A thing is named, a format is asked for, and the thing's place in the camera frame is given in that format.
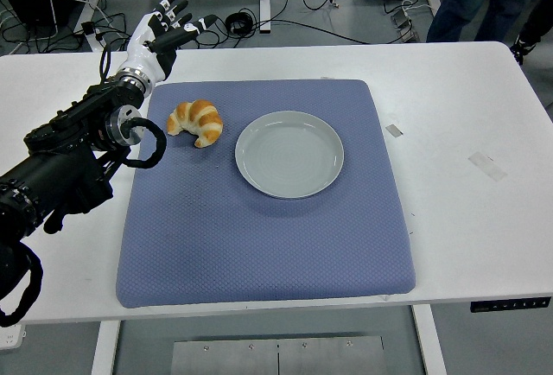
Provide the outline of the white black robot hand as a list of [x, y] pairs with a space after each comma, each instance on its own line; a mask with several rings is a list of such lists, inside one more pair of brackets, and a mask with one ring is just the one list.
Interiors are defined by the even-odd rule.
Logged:
[[217, 21], [207, 15], [196, 21], [183, 14], [186, 0], [161, 0], [143, 16], [130, 37], [127, 58], [117, 76], [135, 77], [145, 89], [166, 80], [176, 59], [178, 47], [195, 40]]

